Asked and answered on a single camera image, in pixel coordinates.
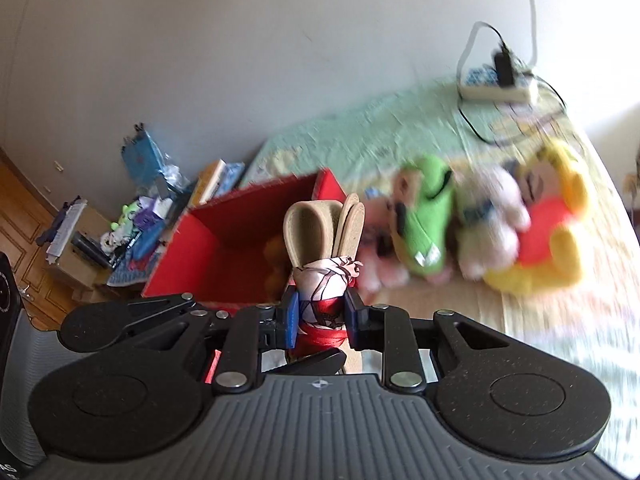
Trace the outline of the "red cardboard box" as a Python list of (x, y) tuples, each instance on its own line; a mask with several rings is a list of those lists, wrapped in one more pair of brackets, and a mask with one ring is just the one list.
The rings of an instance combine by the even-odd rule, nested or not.
[(273, 304), (292, 270), (283, 239), (288, 208), (345, 198), (332, 171), (321, 169), (252, 184), (190, 209), (175, 225), (142, 296), (188, 292), (201, 304), (232, 310)]

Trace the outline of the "yellow red plush toy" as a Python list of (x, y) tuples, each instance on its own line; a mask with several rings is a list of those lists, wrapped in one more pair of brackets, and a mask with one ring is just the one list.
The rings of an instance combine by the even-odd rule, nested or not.
[(489, 271), (485, 283), (515, 296), (567, 288), (582, 278), (582, 220), (590, 203), (586, 163), (570, 144), (544, 141), (525, 162), (509, 169), (529, 213), (530, 227), (518, 236), (515, 262)]

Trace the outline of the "green floral bed sheet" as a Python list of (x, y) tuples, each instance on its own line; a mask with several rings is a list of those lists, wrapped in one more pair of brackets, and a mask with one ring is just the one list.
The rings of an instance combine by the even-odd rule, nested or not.
[(534, 106), (460, 103), (452, 81), (436, 81), (285, 129), (262, 146), (242, 185), (328, 168), (346, 192), (388, 193), (397, 168), (421, 155), (435, 154), (463, 168), (524, 158), (551, 138), (566, 141), (582, 156), (593, 185), (584, 227), (585, 274), (577, 285), (514, 297), (458, 277), (440, 286), (417, 279), (381, 290), (378, 301), (416, 318), (438, 308), (459, 311), (595, 374), (612, 400), (598, 453), (634, 477), (639, 472), (639, 244), (603, 162), (553, 94), (544, 93)]

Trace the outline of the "purple package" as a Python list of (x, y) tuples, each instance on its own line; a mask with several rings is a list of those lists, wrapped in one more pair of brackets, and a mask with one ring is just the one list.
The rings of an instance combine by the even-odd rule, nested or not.
[(166, 218), (171, 199), (140, 196), (138, 206), (139, 209), (134, 215), (134, 226), (139, 231), (145, 231)]

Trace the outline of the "black charger plug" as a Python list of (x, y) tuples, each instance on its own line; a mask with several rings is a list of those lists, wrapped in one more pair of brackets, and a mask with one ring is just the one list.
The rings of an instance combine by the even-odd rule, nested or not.
[(514, 87), (515, 75), (511, 51), (504, 42), (494, 52), (494, 64), (498, 86), (500, 88)]

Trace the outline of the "green frog toy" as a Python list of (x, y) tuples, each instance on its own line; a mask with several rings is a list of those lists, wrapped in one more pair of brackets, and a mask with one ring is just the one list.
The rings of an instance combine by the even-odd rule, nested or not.
[(140, 210), (141, 204), (138, 198), (132, 203), (122, 206), (122, 213), (116, 222), (111, 223), (111, 230), (117, 231), (121, 229), (124, 232), (130, 233), (134, 228), (134, 217)]

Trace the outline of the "blue bag on wall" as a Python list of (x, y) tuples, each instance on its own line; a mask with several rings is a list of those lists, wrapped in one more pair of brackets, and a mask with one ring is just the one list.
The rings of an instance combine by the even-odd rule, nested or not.
[(150, 186), (163, 171), (163, 154), (143, 122), (134, 125), (134, 135), (124, 139), (120, 154), (131, 180), (139, 188)]

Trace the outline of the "yellow book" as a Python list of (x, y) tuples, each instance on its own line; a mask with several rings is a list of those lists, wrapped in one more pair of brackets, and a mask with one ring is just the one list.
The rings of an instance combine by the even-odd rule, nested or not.
[(213, 198), (226, 166), (224, 160), (218, 159), (201, 171), (188, 203), (189, 208), (204, 205)]

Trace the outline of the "green bean plush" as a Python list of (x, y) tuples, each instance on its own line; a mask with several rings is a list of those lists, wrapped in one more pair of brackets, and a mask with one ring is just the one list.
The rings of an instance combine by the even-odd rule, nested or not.
[(440, 157), (424, 155), (399, 168), (390, 198), (390, 234), (408, 271), (437, 285), (452, 273), (447, 233), (454, 208), (454, 173)]

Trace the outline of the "white power strip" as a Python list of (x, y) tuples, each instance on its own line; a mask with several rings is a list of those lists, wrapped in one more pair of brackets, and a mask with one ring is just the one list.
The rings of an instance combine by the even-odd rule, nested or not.
[(534, 104), (539, 98), (538, 84), (532, 76), (515, 74), (514, 87), (500, 88), (495, 69), (489, 65), (467, 70), (458, 90), (465, 101)]

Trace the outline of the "blue checked cloth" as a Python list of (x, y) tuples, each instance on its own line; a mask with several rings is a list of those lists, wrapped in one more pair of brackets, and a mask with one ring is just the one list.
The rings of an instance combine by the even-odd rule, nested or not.
[(162, 230), (137, 232), (108, 277), (107, 286), (121, 288), (144, 284), (160, 262), (165, 246)]

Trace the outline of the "pink bunny plush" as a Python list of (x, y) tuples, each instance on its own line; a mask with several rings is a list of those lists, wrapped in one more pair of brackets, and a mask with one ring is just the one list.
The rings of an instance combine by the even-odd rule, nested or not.
[(392, 202), (384, 195), (364, 202), (364, 226), (357, 252), (362, 263), (357, 288), (361, 295), (375, 295), (382, 288), (398, 288), (408, 283), (408, 269), (396, 256), (390, 210)]

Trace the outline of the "white plush with bow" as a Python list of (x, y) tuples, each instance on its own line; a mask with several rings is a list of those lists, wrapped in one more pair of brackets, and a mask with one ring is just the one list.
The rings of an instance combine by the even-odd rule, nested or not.
[(518, 182), (501, 166), (476, 166), (456, 174), (458, 265), (479, 281), (489, 271), (510, 268), (521, 233), (530, 228)]

